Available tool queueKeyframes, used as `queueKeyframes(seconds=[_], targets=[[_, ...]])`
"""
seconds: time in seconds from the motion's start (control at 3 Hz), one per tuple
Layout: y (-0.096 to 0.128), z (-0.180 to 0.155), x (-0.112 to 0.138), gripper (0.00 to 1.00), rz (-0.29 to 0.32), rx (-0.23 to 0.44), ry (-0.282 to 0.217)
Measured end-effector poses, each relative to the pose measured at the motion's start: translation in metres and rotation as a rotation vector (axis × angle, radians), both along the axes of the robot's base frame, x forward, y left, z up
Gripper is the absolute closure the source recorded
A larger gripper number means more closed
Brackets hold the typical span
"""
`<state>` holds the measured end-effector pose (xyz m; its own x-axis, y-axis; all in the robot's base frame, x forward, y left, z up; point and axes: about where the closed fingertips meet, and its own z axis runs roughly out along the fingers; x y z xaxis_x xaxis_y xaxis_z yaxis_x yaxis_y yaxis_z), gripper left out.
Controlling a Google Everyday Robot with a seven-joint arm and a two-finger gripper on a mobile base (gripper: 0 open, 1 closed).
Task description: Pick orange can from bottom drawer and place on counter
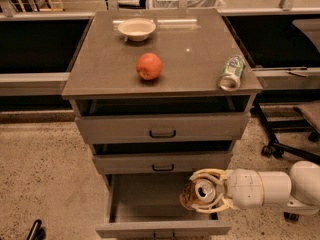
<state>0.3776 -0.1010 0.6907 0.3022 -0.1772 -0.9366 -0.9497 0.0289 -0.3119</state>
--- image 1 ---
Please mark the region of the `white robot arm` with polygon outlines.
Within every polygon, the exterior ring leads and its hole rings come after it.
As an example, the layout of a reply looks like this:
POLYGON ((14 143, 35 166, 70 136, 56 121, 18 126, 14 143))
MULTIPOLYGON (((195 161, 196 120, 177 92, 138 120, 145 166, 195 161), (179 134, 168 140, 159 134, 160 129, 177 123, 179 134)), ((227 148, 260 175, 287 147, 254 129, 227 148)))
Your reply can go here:
POLYGON ((278 207, 297 215, 314 215, 320 208, 319 165, 299 161, 290 171, 201 169, 190 176, 181 204, 202 214, 227 209, 278 207))

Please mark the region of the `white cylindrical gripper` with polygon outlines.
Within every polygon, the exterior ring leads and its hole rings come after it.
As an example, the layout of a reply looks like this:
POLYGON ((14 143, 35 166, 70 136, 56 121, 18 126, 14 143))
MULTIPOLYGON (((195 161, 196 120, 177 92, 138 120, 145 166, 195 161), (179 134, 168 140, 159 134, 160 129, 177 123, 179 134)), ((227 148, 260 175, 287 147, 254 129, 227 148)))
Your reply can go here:
POLYGON ((228 209, 250 209, 261 207, 264 202, 264 190, 260 175, 254 170, 236 169, 201 169, 189 178, 191 186, 206 179, 215 186, 223 186, 226 182, 227 198, 223 194, 209 204, 194 204, 193 209, 202 214, 219 213, 228 209))

